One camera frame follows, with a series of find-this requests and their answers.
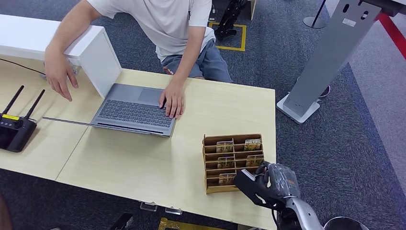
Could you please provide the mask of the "person's left hand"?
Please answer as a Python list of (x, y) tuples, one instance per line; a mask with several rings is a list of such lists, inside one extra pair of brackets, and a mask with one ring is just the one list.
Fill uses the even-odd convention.
[(166, 108), (166, 116), (170, 118), (178, 118), (182, 115), (184, 109), (183, 83), (171, 81), (160, 96), (159, 106)]

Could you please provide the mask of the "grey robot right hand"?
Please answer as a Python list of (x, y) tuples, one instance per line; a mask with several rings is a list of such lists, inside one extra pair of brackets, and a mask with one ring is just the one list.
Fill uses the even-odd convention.
[(256, 180), (262, 188), (277, 199), (300, 197), (296, 174), (289, 167), (264, 161), (255, 171)]

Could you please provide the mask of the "person's right hand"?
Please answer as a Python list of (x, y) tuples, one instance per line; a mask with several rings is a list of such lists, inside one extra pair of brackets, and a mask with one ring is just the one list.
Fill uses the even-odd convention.
[(67, 82), (69, 81), (74, 88), (78, 88), (79, 84), (66, 57), (59, 52), (46, 51), (44, 67), (45, 76), (51, 88), (71, 102), (72, 96)]

